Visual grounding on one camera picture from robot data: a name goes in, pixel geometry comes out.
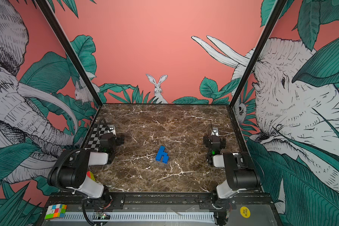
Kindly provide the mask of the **long blue lego brick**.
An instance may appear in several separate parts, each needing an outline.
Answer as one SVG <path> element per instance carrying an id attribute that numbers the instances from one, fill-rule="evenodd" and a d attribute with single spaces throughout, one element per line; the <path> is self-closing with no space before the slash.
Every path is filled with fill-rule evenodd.
<path id="1" fill-rule="evenodd" d="M 157 152 L 157 155 L 155 157 L 155 160 L 158 162 L 162 162 L 164 164 L 168 163 L 169 156 L 168 153 L 165 151 L 164 146 L 160 146 L 159 151 Z"/>

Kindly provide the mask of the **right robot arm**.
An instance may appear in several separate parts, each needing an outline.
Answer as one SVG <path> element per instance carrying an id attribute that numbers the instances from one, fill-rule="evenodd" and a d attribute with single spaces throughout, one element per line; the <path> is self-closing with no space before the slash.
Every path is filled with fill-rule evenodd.
<path id="1" fill-rule="evenodd" d="M 226 180 L 216 187 L 218 199 L 228 199 L 238 192 L 260 187 L 260 176 L 247 152 L 222 153 L 226 140 L 217 135 L 204 136 L 203 143 L 208 148 L 207 163 L 225 170 Z"/>

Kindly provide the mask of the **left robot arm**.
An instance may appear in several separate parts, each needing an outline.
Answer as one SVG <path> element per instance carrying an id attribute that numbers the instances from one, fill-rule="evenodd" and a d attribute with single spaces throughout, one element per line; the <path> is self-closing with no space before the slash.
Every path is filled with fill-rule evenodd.
<path id="1" fill-rule="evenodd" d="M 87 176 L 89 166 L 112 164 L 116 148 L 124 144 L 124 136 L 109 132 L 100 136 L 99 142 L 98 151 L 82 148 L 63 151 L 47 177 L 48 185 L 86 198 L 102 198 L 106 189 Z"/>

